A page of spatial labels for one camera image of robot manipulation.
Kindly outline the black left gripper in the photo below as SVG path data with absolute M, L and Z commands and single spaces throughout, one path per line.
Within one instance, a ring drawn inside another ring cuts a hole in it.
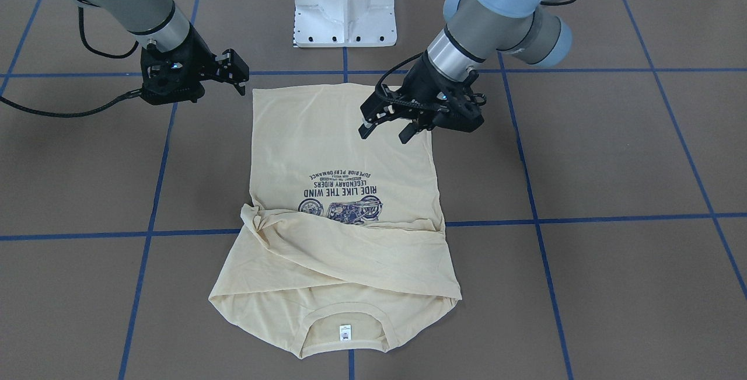
M 391 90 L 385 85 L 386 77 L 410 62 L 414 65 L 400 88 Z M 486 96 L 472 90 L 478 77 L 478 71 L 469 69 L 465 81 L 454 82 L 435 69 L 426 53 L 414 55 L 385 72 L 376 83 L 373 100 L 360 107 L 363 124 L 358 134 L 366 139 L 378 125 L 397 118 L 410 121 L 399 133 L 402 144 L 435 127 L 471 133 L 484 123 Z

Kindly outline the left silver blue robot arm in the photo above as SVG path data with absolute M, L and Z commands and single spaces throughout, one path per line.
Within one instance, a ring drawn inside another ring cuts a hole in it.
M 568 24 L 545 10 L 573 0 L 446 0 L 445 26 L 429 47 L 411 58 L 413 66 L 397 90 L 379 80 L 361 106 L 361 138 L 381 124 L 408 120 L 402 143 L 435 127 L 470 133 L 483 124 L 484 95 L 472 84 L 478 68 L 496 52 L 536 67 L 552 67 L 572 43 Z

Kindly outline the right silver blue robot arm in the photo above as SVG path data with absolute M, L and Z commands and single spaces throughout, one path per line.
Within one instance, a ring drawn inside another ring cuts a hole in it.
M 142 86 L 118 96 L 139 96 L 151 105 L 195 102 L 202 81 L 233 85 L 245 95 L 250 68 L 234 50 L 213 54 L 174 0 L 76 0 L 108 11 L 141 50 Z

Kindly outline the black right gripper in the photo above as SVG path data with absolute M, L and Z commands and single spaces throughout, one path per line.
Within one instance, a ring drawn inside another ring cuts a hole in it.
M 156 40 L 148 40 L 139 63 L 139 96 L 150 105 L 196 102 L 205 94 L 202 81 L 206 80 L 229 83 L 245 96 L 250 79 L 250 67 L 235 50 L 213 54 L 192 25 L 184 42 L 170 52 L 159 51 Z

